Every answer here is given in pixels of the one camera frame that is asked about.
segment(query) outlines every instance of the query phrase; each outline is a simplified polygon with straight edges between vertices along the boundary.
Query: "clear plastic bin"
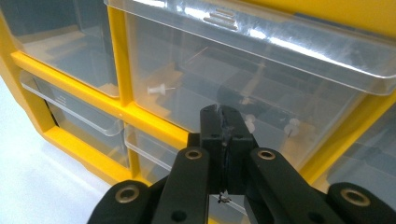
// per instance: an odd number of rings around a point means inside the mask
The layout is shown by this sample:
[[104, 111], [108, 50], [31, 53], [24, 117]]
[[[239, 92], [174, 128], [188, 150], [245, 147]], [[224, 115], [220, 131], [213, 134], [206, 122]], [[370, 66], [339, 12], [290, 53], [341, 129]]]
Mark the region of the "clear plastic bin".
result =
[[119, 96], [102, 0], [5, 0], [0, 9], [19, 50], [109, 96]]
[[22, 86], [47, 101], [57, 124], [119, 164], [129, 167], [123, 141], [123, 122], [88, 105], [28, 72], [21, 72]]
[[[128, 125], [125, 145], [138, 153], [140, 174], [155, 183], [169, 175], [178, 150]], [[209, 197], [209, 216], [219, 223], [249, 223], [244, 197], [232, 195], [231, 203], [218, 203], [219, 196]]]
[[106, 0], [127, 12], [135, 102], [192, 132], [229, 105], [301, 167], [366, 94], [396, 85], [396, 44], [236, 1]]
[[338, 182], [362, 186], [396, 210], [396, 105], [313, 186], [327, 192]]

